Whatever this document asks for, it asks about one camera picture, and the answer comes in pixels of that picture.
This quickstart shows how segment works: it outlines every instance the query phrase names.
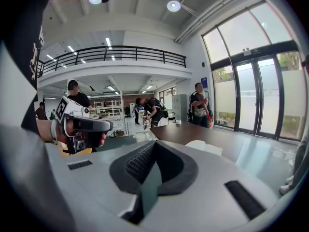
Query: ceiling light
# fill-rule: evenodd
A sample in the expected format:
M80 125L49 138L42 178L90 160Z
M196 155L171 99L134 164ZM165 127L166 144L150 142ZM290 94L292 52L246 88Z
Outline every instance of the ceiling light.
M168 10L172 12L179 11L181 8L181 5L178 1L170 1L168 3Z
M111 48L112 45L111 45L111 42L110 42L110 38L106 38L106 43L109 46L109 49L112 50L112 48Z
M89 0L89 2L92 4L99 4L102 2L102 0Z
M115 91L115 89L112 86L107 86L111 91Z
M70 47L70 46L68 45L68 48L71 50L71 52L73 52L75 55L77 55L77 53L73 50L72 47Z

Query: black pants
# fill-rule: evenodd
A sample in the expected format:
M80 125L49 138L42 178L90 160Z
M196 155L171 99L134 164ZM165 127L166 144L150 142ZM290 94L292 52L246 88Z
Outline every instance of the black pants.
M135 111L135 124L139 122L139 114Z
M193 124L195 124L197 126L202 126L202 127L208 128L209 127L209 120L208 120L207 116L203 116L203 117L193 116Z

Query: person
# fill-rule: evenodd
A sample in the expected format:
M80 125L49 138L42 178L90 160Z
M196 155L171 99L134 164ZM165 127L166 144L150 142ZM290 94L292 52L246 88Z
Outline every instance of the person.
M69 81L68 90L71 92L71 94L68 96L69 99L77 102L83 107L88 107L89 110L92 109L88 97L85 94L79 92L78 83L75 80Z
M56 110L53 109L52 112L50 113L49 119L55 119L56 118Z
M47 120L47 117L45 115L45 110L44 110L44 103L40 102L39 108L35 111L35 115L38 119L41 120Z
M193 124L209 127L209 120L206 114L209 114L207 110L208 99L203 96L203 85L201 83L195 84L195 92L190 97L190 105L193 114Z
M10 13L4 15L6 23L2 29L0 68L9 73L9 75L6 75L7 80L10 76L14 76L19 87L25 90L25 102L23 103L27 107L25 115L21 117L20 122L14 121L14 124L38 134L43 141L51 142L53 141L51 133L53 121L36 119L34 114L34 102L37 101L37 62L39 49L44 44L42 19L49 0L16 1L16 6L10 10ZM12 122L5 117L1 121L1 123L11 125ZM67 133L73 134L73 130L73 121L69 120L67 122ZM62 135L59 124L56 126L56 138L65 144L67 143L67 138ZM106 136L103 135L101 145L104 144L105 138Z
M135 124L140 125L139 123L140 106L137 104L135 104L134 113L135 113Z
M142 98L137 98L135 104L144 107L144 115L146 116L146 119L151 119L151 128L157 127L162 118L160 105L158 105L153 99Z
M309 74L309 55L306 56L306 60L302 62L302 66L306 69ZM289 191L293 190L302 180L305 173L308 171L309 166L309 128L307 133L304 134L301 142L299 143L295 161L293 175L285 180L286 185L279 188L279 192L284 195Z

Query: wooden table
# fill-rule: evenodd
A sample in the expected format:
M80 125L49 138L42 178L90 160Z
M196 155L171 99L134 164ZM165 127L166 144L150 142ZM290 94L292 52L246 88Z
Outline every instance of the wooden table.
M236 162L245 138L237 133L227 133L208 129L190 123L169 124L151 128L150 131L160 140L186 145L193 140L204 141L208 145L222 148L222 156Z

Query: round ceiling light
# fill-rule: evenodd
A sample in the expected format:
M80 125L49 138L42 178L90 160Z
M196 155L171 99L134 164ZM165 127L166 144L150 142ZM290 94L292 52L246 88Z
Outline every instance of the round ceiling light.
M181 8L181 5L178 1L170 1L168 3L169 11L176 12L176 11L179 11L180 8Z
M89 2L92 4L99 4L102 2L102 0L89 0Z

